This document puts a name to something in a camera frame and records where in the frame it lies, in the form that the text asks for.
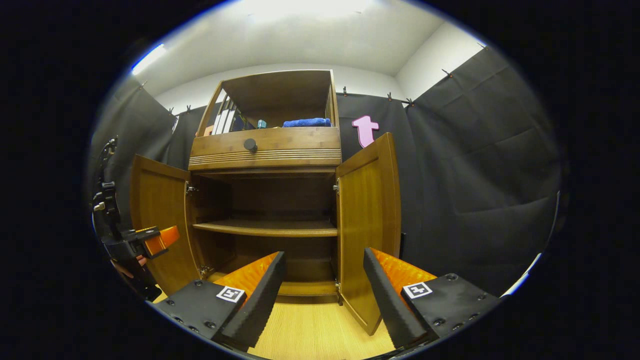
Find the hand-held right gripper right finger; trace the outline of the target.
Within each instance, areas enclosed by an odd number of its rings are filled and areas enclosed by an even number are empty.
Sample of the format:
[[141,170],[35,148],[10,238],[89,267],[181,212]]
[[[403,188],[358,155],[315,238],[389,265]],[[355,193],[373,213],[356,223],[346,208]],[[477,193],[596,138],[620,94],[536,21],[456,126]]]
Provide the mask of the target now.
[[435,276],[372,247],[364,250],[363,268],[397,348],[459,333],[501,301],[456,273]]

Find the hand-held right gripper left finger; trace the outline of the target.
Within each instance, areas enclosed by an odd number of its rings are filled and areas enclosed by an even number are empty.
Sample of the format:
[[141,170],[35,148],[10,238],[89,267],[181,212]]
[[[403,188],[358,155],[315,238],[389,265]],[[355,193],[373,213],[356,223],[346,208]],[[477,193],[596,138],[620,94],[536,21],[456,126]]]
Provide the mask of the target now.
[[276,251],[213,282],[193,280],[152,307],[202,340],[244,351],[265,330],[286,269],[285,252]]

